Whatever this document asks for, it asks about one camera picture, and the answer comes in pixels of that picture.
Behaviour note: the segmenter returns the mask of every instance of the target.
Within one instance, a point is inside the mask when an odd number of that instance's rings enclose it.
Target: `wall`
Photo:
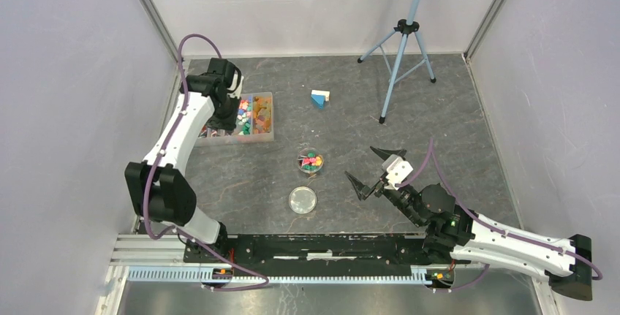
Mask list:
[[[616,0],[507,0],[472,57],[525,228],[591,237],[605,273],[563,314],[619,304],[619,20]]]
[[[92,314],[174,63],[138,0],[0,0],[0,314]]]
[[[212,37],[228,56],[366,52],[406,18],[412,0],[154,0],[178,43],[190,33]],[[422,0],[417,21],[430,53],[465,50],[492,0]],[[399,38],[387,44],[398,50]],[[213,55],[188,42],[187,55]],[[409,52],[419,52],[412,43]]]

